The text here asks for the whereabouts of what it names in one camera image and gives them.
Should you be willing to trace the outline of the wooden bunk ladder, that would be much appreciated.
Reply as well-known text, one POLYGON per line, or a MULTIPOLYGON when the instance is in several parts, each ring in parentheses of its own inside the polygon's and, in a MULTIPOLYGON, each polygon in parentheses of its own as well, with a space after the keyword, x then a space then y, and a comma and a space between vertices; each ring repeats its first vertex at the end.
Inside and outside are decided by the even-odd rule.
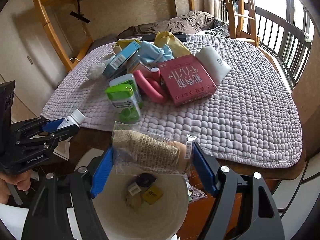
POLYGON ((253 0, 225 0, 229 37, 259 47, 255 4, 253 0))

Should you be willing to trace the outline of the brown crumpled duvet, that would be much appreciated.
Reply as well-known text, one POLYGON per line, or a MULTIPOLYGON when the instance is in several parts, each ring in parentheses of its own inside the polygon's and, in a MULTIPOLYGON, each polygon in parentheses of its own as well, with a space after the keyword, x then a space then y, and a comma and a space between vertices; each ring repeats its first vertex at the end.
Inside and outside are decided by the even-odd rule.
POLYGON ((164 31, 195 34, 203 30, 210 30, 223 26, 224 24, 225 22, 207 12, 192 10, 169 20, 128 27, 117 36, 117 39, 140 37, 164 31))

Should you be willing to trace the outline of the grey green clothing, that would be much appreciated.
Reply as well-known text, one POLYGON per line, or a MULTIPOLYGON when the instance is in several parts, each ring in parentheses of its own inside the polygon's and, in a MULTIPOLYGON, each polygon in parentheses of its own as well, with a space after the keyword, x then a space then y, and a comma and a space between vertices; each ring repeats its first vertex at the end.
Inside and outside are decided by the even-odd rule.
POLYGON ((206 30, 204 33, 216 37, 229 37, 229 24, 224 23, 223 25, 215 27, 214 29, 206 30))

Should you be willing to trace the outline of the white barcode box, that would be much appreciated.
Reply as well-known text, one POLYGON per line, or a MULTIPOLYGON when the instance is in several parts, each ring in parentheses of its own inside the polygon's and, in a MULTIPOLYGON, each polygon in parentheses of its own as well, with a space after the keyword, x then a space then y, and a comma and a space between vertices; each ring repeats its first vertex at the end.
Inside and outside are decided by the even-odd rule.
POLYGON ((133 54, 125 63, 127 73, 133 74, 134 71, 140 70, 144 77, 152 77, 151 69, 147 66, 145 66, 140 58, 138 57, 138 54, 133 54))

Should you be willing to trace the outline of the green doublemint gum case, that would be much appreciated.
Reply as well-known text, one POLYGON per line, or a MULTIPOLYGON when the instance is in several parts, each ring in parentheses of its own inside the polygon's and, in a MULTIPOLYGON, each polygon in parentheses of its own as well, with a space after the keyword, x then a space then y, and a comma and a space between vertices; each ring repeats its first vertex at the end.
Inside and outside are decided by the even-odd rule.
POLYGON ((125 74, 109 82, 105 94, 116 110, 116 120, 134 124, 140 120, 143 101, 133 74, 125 74))

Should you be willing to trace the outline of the bagged beige bandage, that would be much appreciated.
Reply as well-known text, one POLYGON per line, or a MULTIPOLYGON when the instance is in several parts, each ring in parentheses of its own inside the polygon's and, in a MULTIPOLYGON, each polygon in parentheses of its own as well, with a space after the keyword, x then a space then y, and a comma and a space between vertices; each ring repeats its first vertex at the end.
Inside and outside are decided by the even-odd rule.
POLYGON ((115 122, 112 147, 116 172, 189 176, 196 141, 197 136, 192 134, 166 137, 137 125, 115 122))

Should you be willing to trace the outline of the red medicine box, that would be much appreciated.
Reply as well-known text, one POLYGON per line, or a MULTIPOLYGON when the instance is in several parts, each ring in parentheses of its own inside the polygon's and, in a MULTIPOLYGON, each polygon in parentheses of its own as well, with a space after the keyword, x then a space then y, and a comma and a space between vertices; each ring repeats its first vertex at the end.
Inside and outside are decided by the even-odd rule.
POLYGON ((217 89, 194 55, 164 61, 158 67, 175 106, 211 96, 217 89))

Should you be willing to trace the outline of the yellow tissue pack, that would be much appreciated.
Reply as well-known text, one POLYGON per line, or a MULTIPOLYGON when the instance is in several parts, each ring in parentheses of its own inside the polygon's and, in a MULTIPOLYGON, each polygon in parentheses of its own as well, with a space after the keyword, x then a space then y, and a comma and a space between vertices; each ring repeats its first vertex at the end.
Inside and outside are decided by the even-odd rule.
POLYGON ((149 205, 155 204, 163 196, 163 191, 156 185, 150 186, 144 193, 141 194, 142 199, 149 205))

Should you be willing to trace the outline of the grey pillow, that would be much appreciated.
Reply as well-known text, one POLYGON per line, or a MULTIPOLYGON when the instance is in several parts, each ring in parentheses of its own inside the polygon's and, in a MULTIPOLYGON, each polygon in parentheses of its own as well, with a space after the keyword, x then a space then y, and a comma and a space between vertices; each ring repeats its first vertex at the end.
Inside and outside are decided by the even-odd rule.
POLYGON ((112 42, 115 42, 117 40, 116 34, 109 34, 104 37, 101 37, 97 40, 95 40, 89 47, 88 51, 86 52, 86 55, 89 54, 91 51, 95 50, 96 48, 103 46, 105 44, 109 44, 112 42))

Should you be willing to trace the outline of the black clamp mount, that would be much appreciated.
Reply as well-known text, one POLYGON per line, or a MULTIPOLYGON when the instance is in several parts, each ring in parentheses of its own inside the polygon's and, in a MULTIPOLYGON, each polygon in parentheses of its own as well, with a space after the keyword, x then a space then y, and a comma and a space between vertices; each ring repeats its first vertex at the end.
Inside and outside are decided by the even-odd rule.
POLYGON ((76 0, 75 7, 76 7, 76 11, 71 11, 69 14, 74 18, 76 18, 77 20, 80 20, 86 24, 89 24, 91 21, 85 18, 84 14, 81 13, 80 0, 76 0))

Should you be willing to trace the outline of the pink plastic tube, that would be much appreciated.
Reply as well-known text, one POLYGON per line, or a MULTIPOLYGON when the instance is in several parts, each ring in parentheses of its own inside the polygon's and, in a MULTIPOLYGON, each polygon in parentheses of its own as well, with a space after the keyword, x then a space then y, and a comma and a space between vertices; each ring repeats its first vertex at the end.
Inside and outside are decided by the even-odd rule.
POLYGON ((167 102, 168 96, 160 85, 161 72, 159 68, 155 67, 151 69, 151 77, 145 77, 141 70, 135 70, 133 75, 137 85, 151 101, 159 104, 167 102))

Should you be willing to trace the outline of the yellow paper bag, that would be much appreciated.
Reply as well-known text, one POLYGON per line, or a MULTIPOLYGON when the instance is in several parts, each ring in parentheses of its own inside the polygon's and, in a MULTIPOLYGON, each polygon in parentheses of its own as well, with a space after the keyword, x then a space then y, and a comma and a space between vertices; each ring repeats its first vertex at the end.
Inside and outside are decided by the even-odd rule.
POLYGON ((169 31, 158 32, 153 43, 154 45, 156 45, 159 48, 163 48, 165 45, 167 45, 171 49, 174 58, 191 55, 190 50, 187 49, 186 46, 176 37, 171 36, 161 38, 163 34, 168 35, 172 33, 169 31))

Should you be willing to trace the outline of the white charcoal pouch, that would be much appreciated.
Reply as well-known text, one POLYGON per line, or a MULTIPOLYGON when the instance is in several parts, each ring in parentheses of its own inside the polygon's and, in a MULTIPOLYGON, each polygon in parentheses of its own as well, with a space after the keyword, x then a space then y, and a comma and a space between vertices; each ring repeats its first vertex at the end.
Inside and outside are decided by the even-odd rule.
POLYGON ((231 67, 222 59, 213 46, 203 47, 195 57, 218 86, 231 71, 231 67))

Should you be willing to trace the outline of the blue cefdinir tablet box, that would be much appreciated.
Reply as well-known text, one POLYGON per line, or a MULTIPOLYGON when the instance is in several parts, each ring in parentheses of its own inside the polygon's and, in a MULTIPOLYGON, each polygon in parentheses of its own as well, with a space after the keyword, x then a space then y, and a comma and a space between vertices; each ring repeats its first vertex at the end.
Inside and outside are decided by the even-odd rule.
POLYGON ((111 79, 122 73, 126 68, 125 64, 127 61, 133 55, 135 55, 139 49, 140 44, 138 44, 136 41, 132 41, 121 52, 114 55, 110 59, 103 61, 103 64, 106 66, 103 71, 103 76, 107 79, 111 79))

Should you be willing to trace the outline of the white pill bottle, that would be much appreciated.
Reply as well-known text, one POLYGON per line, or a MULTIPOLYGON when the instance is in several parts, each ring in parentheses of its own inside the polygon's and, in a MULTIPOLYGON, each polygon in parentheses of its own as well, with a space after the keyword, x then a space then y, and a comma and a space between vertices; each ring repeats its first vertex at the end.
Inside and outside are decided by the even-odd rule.
POLYGON ((71 125, 80 127, 85 119, 86 117, 83 115, 83 113, 80 110, 75 109, 71 115, 65 117, 65 119, 61 122, 61 124, 59 124, 57 129, 62 129, 71 125))

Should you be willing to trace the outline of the blue face mask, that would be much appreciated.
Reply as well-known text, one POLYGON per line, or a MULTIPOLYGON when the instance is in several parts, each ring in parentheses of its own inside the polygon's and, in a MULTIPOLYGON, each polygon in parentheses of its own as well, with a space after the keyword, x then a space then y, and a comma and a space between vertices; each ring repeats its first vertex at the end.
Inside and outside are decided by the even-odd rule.
POLYGON ((139 45, 138 58, 146 66, 155 66, 160 62, 174 58, 170 47, 166 44, 162 48, 159 48, 148 41, 141 41, 139 45))

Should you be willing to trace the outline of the black flat box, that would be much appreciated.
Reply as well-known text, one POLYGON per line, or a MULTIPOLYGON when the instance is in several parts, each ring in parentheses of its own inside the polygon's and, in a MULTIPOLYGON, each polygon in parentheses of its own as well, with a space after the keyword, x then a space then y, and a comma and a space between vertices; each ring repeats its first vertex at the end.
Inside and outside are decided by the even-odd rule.
MULTIPOLYGON (((161 36, 161 38, 165 38, 165 37, 171 37, 174 36, 176 37, 179 41, 181 42, 186 42, 187 41, 187 37, 186 37, 186 33, 172 33, 172 34, 163 34, 161 36)), ((140 40, 141 41, 147 41, 147 42, 154 42, 156 38, 156 34, 148 34, 148 35, 144 35, 140 40)))

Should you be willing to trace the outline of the white tape roll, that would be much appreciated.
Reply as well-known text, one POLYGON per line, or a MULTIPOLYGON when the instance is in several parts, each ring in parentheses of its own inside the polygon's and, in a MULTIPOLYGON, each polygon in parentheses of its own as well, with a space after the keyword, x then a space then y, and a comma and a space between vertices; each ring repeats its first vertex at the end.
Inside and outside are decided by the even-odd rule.
POLYGON ((112 53, 112 54, 107 54, 105 55, 102 59, 101 59, 101 62, 105 65, 108 65, 110 62, 112 62, 112 60, 115 58, 115 54, 112 53))

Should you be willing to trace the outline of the white crumpled tissue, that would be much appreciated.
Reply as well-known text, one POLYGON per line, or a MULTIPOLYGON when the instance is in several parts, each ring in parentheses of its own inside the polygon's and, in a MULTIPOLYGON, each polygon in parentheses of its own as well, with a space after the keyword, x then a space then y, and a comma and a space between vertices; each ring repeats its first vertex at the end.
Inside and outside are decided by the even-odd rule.
POLYGON ((105 69, 106 65, 103 62, 93 63, 89 66, 86 77, 89 80, 97 80, 103 75, 105 69))

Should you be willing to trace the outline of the yellow snack packet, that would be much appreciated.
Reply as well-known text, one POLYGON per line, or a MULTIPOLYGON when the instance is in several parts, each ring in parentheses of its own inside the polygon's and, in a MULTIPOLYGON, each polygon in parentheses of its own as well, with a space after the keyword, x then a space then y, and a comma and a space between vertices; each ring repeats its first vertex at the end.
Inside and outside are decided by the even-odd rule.
POLYGON ((140 40, 137 38, 131 38, 131 39, 120 39, 117 41, 117 45, 120 46, 120 48, 123 50, 126 48, 130 43, 137 42, 140 44, 140 40))

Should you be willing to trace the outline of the dark window railing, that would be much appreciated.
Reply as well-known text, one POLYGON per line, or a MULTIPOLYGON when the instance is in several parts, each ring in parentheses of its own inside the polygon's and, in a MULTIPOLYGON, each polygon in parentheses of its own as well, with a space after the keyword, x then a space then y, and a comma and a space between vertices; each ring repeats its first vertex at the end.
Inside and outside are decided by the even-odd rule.
POLYGON ((289 86, 294 89, 306 67, 312 42, 289 21, 260 7, 256 7, 255 12, 260 46, 277 59, 289 86))

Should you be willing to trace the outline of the white trash bin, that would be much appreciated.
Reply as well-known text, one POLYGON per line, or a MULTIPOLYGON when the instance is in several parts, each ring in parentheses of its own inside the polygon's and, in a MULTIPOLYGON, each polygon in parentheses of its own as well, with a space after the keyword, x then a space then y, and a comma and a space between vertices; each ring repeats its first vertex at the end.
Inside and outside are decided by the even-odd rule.
POLYGON ((156 174, 153 187, 162 196, 153 204, 142 200, 130 206, 127 188, 134 176, 112 170, 102 193, 93 199, 109 239, 171 239, 188 211, 188 189, 183 176, 156 174))

